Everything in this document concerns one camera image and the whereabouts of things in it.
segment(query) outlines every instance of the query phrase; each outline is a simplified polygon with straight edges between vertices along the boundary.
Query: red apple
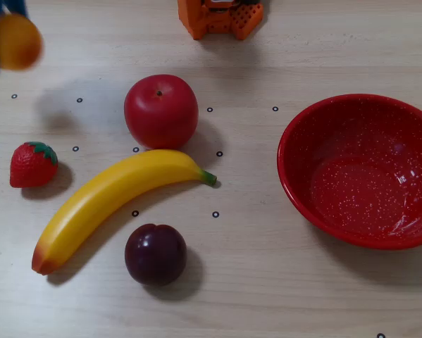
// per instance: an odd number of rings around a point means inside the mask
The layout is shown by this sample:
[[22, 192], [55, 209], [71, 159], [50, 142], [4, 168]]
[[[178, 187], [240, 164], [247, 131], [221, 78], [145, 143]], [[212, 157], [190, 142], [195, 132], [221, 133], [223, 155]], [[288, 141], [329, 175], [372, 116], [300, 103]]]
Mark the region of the red apple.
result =
[[128, 92], [125, 119], [142, 146], [177, 149], [189, 141], [197, 128], [197, 98], [186, 81], [177, 76], [149, 76]]

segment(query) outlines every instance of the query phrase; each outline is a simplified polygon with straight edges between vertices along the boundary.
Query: wood grain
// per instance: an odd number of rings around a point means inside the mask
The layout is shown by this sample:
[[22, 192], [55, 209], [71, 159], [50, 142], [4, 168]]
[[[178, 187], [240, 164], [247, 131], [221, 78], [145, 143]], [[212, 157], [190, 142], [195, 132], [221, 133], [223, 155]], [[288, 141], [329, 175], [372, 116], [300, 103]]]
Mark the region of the wood grain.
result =
[[[0, 338], [422, 338], [422, 247], [368, 251], [320, 233], [275, 167], [286, 125], [318, 100], [368, 92], [422, 109], [422, 0], [266, 1], [245, 42], [193, 41], [174, 0], [28, 6], [44, 59], [0, 74]], [[199, 129], [185, 150], [221, 187], [135, 199], [60, 271], [35, 274], [32, 251], [58, 207], [132, 155], [123, 99], [157, 73], [196, 92]], [[45, 188], [11, 189], [11, 154], [28, 140], [56, 150], [60, 173]], [[162, 290], [125, 269], [126, 240], [145, 223], [176, 227], [190, 247], [187, 271]]]

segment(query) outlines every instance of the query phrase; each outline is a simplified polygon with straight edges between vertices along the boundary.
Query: yellow banana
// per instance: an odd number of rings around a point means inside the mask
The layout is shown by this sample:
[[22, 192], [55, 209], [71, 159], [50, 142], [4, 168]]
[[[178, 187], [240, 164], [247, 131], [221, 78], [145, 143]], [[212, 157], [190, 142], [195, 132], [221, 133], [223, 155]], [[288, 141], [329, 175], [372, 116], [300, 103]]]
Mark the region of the yellow banana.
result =
[[217, 177], [174, 150], [146, 151], [112, 165], [57, 211], [37, 242], [32, 269], [42, 275], [52, 273], [123, 204], [151, 189], [188, 180], [213, 186]]

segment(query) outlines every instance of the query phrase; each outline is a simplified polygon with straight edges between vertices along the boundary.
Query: bowl rim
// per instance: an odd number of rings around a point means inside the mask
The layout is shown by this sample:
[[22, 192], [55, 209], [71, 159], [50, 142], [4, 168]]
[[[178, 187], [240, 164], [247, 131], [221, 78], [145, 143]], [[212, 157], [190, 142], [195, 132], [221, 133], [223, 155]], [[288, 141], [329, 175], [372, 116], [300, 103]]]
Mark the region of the bowl rim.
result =
[[412, 113], [417, 115], [422, 119], [422, 111], [420, 109], [417, 109], [414, 106], [411, 106], [403, 101], [399, 101], [396, 99], [392, 99], [387, 96], [381, 96], [377, 94], [344, 94], [344, 95], [338, 95], [338, 96], [332, 96], [327, 99], [324, 99], [322, 101], [316, 102], [309, 107], [305, 108], [301, 113], [299, 113], [297, 116], [295, 116], [292, 121], [289, 123], [289, 125], [286, 127], [285, 131], [283, 132], [283, 135], [280, 139], [280, 143], [278, 145], [278, 152], [277, 152], [277, 169], [278, 169], [278, 175], [280, 177], [281, 185], [283, 186], [283, 189], [286, 192], [287, 197], [289, 197], [289, 200], [292, 202], [294, 207], [315, 227], [319, 228], [320, 230], [323, 230], [324, 232], [327, 232], [328, 234], [331, 234], [332, 236], [341, 239], [347, 243], [354, 244], [357, 246], [362, 246], [365, 248], [370, 249], [380, 249], [380, 250], [402, 250], [402, 249], [410, 249], [414, 248], [416, 246], [422, 245], [422, 237], [418, 237], [415, 239], [410, 240], [404, 240], [402, 242], [393, 242], [393, 241], [384, 241], [384, 242], [377, 242], [377, 241], [371, 241], [369, 239], [359, 239], [356, 236], [351, 235], [350, 233], [346, 233], [343, 231], [340, 231], [334, 227], [326, 225], [325, 222], [318, 219], [308, 208], [299, 200], [298, 196], [294, 193], [290, 181], [288, 180], [285, 172], [285, 154], [284, 154], [284, 148], [285, 145], [289, 139], [289, 136], [291, 135], [292, 131], [296, 128], [298, 123], [302, 121], [305, 117], [308, 115], [311, 115], [314, 111], [317, 111], [318, 109], [323, 108], [324, 106], [329, 106], [336, 104], [341, 101], [346, 100], [366, 100], [366, 99], [374, 99], [376, 101], [381, 101], [382, 103], [387, 102], [388, 104], [392, 105], [400, 105], [405, 107], [405, 109]]

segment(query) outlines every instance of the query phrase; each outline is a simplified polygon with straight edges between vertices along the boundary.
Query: strawberry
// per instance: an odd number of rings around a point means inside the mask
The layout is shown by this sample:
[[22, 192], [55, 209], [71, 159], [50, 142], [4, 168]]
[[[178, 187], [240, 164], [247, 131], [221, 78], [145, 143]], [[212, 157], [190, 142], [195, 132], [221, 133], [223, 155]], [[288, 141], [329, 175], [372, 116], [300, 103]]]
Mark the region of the strawberry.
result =
[[11, 160], [11, 186], [14, 188], [39, 187], [56, 174], [57, 155], [41, 142], [26, 142], [14, 152]]

